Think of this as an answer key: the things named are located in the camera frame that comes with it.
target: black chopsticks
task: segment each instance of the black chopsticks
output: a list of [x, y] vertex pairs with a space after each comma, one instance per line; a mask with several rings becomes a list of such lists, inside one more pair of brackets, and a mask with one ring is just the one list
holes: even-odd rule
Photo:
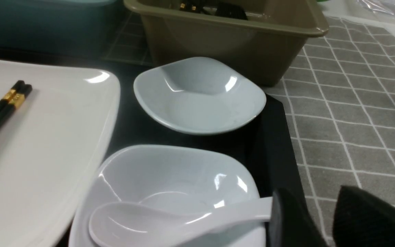
[[0, 100], [0, 128], [32, 91], [32, 86], [19, 80]]

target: grid pattern tablecloth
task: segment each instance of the grid pattern tablecloth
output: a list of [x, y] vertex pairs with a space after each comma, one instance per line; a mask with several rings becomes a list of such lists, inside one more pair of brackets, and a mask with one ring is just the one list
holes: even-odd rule
[[341, 185], [395, 206], [395, 37], [384, 28], [328, 17], [281, 82], [283, 102], [312, 217], [333, 242]]

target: white bowl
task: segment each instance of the white bowl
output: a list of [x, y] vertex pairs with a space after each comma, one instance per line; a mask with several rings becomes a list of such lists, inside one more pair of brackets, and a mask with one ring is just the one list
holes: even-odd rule
[[211, 58], [188, 58], [141, 73], [133, 84], [144, 111], [172, 130], [209, 135], [242, 127], [266, 104], [265, 93]]
[[[78, 207], [69, 247], [96, 247], [89, 236], [92, 212], [105, 203], [135, 202], [171, 213], [198, 213], [259, 198], [248, 170], [215, 152], [161, 145], [138, 145], [104, 161]], [[243, 224], [207, 234], [183, 247], [264, 247], [263, 224]]]

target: white plate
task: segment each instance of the white plate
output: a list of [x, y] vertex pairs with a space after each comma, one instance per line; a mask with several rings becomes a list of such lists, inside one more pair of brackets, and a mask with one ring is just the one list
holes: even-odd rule
[[[161, 145], [119, 150], [99, 169], [78, 207], [69, 247], [96, 247], [88, 230], [92, 212], [105, 203], [128, 201], [172, 213], [188, 214], [259, 198], [248, 170], [215, 152]], [[208, 234], [183, 247], [263, 247], [263, 224], [238, 225]]]
[[266, 104], [257, 85], [211, 58], [188, 58], [143, 72], [133, 90], [157, 122], [197, 135], [240, 128]]
[[0, 246], [54, 246], [108, 147], [120, 100], [109, 72], [0, 61], [0, 98], [33, 85], [0, 129]]

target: spoon handle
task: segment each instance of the spoon handle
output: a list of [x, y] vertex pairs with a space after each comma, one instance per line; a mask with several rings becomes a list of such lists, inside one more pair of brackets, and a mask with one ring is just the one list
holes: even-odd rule
[[[181, 225], [174, 232], [177, 245], [188, 242], [194, 238], [200, 237], [213, 230], [228, 228], [234, 225], [248, 222], [266, 222], [271, 219], [272, 197], [240, 202], [228, 205], [202, 214], [194, 220]], [[169, 244], [169, 233], [163, 234], [163, 247], [172, 246]]]

